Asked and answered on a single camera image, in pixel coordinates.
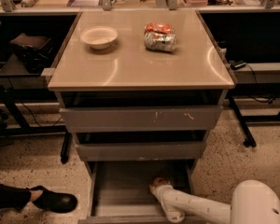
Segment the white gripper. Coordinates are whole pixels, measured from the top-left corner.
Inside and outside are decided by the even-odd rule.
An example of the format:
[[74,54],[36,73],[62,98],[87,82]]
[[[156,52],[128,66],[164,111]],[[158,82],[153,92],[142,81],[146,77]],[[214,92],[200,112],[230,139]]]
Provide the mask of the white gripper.
[[149,190],[164,208],[177,208],[183,202],[182,192],[171,185],[150,185]]

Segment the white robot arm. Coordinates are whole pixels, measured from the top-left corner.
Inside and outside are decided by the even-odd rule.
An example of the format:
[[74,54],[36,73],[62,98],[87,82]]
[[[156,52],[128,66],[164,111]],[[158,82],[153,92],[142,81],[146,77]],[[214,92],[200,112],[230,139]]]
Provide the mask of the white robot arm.
[[174,189],[166,178],[149,185],[171,223],[180,223],[193,214],[210,224],[280,224],[280,200],[266,184],[257,180],[241,182],[231,203],[220,203]]

